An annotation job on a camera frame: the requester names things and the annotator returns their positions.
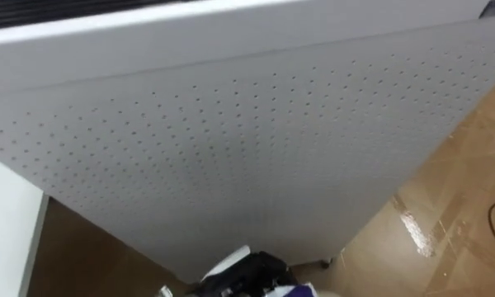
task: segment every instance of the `floor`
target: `floor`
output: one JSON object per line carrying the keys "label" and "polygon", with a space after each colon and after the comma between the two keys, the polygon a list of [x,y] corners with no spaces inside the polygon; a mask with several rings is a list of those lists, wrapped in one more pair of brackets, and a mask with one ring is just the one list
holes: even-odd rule
{"label": "floor", "polygon": [[343,297],[495,296],[495,88],[320,271],[302,280]]}
{"label": "floor", "polygon": [[134,249],[51,199],[40,235],[28,297],[175,296],[187,286]]}
{"label": "floor", "polygon": [[[298,278],[342,297],[495,296],[495,88],[322,271]],[[187,286],[52,200],[29,296],[150,296]]]}

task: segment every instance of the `white wall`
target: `white wall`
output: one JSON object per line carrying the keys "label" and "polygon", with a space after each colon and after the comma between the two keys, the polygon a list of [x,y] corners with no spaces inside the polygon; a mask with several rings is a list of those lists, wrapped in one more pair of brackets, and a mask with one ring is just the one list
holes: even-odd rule
{"label": "white wall", "polygon": [[0,297],[26,295],[47,199],[0,163]]}

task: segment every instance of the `white panel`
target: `white panel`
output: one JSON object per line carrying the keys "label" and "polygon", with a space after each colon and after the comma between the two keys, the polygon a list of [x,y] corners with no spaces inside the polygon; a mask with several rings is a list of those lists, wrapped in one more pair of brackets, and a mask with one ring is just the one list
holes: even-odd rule
{"label": "white panel", "polygon": [[0,160],[195,281],[337,253],[495,83],[495,18],[0,96]]}
{"label": "white panel", "polygon": [[488,0],[206,0],[0,30],[0,92],[476,19]]}
{"label": "white panel", "polygon": [[0,163],[0,297],[26,296],[47,202]]}

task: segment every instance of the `caster wheel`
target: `caster wheel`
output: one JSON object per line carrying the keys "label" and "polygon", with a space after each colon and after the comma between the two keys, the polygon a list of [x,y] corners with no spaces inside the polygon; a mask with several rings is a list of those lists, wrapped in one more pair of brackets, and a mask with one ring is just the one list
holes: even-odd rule
{"label": "caster wheel", "polygon": [[333,258],[323,259],[323,260],[319,261],[319,263],[321,264],[321,268],[323,268],[323,270],[326,270],[326,269],[330,268],[330,266],[332,265]]}

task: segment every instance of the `perforated panel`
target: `perforated panel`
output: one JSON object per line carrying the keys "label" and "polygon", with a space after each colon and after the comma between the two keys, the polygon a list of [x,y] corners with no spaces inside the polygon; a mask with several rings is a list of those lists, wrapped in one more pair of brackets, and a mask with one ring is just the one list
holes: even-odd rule
{"label": "perforated panel", "polygon": [[245,243],[316,260],[495,83],[484,24],[5,94],[0,160],[186,281]]}

